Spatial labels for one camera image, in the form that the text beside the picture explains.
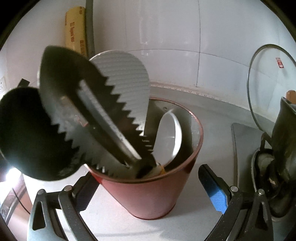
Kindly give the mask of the grey vertical pipe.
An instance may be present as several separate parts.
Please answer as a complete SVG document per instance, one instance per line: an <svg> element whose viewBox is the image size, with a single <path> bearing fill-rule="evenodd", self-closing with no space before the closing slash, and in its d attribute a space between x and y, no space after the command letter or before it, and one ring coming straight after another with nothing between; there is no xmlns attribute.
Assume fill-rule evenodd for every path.
<svg viewBox="0 0 296 241"><path fill-rule="evenodd" d="M85 3L85 34L87 42L88 57L95 55L94 31L93 31L93 0Z"/></svg>

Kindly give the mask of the glass pot lid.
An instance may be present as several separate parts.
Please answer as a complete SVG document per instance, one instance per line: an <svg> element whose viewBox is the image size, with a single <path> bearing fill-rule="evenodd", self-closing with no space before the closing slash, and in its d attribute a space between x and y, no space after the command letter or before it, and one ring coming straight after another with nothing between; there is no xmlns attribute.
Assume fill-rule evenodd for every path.
<svg viewBox="0 0 296 241"><path fill-rule="evenodd" d="M280 99L295 90L295 60L275 44L259 47L247 73L247 100L256 126L269 135L280 112Z"/></svg>

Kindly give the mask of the white wall socket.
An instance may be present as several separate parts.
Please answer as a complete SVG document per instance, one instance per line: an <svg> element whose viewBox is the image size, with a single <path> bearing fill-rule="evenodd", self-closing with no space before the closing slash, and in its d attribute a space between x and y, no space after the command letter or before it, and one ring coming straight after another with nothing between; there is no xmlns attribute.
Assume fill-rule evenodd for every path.
<svg viewBox="0 0 296 241"><path fill-rule="evenodd" d="M6 92L6 80L5 77L0 79L0 92Z"/></svg>

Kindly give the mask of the white rice paddle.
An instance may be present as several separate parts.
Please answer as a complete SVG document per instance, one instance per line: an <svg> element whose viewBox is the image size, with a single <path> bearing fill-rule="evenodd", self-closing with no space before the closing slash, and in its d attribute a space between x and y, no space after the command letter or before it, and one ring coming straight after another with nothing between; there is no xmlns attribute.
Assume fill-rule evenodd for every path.
<svg viewBox="0 0 296 241"><path fill-rule="evenodd" d="M143 63L133 54L117 50L101 52L90 61L107 77L106 84L114 86L112 94L118 94L118 101L125 103L123 109L130 111L128 117L134 119L143 136L150 94L149 75Z"/></svg>

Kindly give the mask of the black plastic spoon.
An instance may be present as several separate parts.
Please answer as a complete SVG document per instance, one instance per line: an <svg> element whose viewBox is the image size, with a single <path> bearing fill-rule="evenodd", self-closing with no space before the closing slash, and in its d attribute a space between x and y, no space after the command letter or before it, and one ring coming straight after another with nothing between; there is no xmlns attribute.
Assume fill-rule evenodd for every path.
<svg viewBox="0 0 296 241"><path fill-rule="evenodd" d="M36 88L20 87L1 99L1 154L26 176L57 181L82 166L78 148L58 132Z"/></svg>

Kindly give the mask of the red cylindrical tin canister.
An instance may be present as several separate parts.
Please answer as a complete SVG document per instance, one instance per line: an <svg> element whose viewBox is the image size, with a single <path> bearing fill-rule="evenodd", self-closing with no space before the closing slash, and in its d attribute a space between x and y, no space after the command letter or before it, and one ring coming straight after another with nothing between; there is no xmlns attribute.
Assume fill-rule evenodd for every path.
<svg viewBox="0 0 296 241"><path fill-rule="evenodd" d="M161 98L149 100L145 134L154 140L161 117L167 111L176 115L182 128L181 148L165 168L165 173L152 178L126 180L108 177L89 167L96 181L131 215L153 220L167 215L175 206L203 144L201 122L186 107Z"/></svg>

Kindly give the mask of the stainless steel gas stove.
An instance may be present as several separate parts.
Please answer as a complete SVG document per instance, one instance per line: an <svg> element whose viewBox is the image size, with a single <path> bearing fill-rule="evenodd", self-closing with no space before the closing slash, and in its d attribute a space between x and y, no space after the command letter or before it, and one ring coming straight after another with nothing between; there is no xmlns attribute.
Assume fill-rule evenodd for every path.
<svg viewBox="0 0 296 241"><path fill-rule="evenodd" d="M254 160L259 151L262 131L240 123L231 125L234 146L234 185L241 191L257 190ZM281 218L272 217L274 240L295 240L295 207Z"/></svg>

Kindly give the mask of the black clay pot with lid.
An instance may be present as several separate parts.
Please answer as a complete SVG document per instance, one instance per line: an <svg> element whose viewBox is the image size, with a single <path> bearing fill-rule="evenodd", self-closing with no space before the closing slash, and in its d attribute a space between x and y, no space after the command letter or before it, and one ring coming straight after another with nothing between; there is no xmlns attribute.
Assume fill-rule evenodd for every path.
<svg viewBox="0 0 296 241"><path fill-rule="evenodd" d="M257 190L265 191L272 216L284 217L295 206L295 104L285 97L272 135L261 136L254 178Z"/></svg>

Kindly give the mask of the white ceramic soup spoon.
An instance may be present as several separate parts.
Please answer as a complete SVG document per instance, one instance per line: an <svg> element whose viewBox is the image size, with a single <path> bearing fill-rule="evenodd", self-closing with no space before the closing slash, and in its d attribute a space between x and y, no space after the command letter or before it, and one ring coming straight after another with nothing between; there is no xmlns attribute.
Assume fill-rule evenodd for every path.
<svg viewBox="0 0 296 241"><path fill-rule="evenodd" d="M182 144L182 128L172 111L166 112L159 122L152 151L157 163L165 167L177 156Z"/></svg>

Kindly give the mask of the yellow cling film roll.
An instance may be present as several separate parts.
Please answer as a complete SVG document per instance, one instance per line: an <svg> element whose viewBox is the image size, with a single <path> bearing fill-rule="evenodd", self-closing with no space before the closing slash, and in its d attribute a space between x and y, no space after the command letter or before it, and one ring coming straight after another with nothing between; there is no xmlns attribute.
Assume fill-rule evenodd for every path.
<svg viewBox="0 0 296 241"><path fill-rule="evenodd" d="M65 45L73 51L87 57L85 35L85 8L76 6L65 14Z"/></svg>

